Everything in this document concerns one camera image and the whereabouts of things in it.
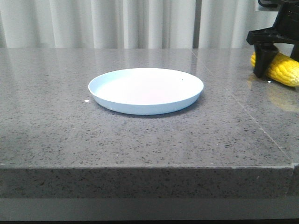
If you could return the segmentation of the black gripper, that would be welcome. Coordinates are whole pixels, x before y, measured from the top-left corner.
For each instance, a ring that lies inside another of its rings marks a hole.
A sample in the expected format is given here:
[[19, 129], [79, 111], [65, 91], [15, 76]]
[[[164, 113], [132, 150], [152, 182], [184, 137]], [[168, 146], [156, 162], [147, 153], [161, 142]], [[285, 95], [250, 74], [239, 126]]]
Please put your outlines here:
[[293, 44], [290, 58], [299, 62], [299, 2], [284, 0], [278, 11], [274, 24], [270, 28], [249, 31], [246, 41], [254, 45], [256, 62], [254, 74], [263, 78], [278, 54], [274, 43]]

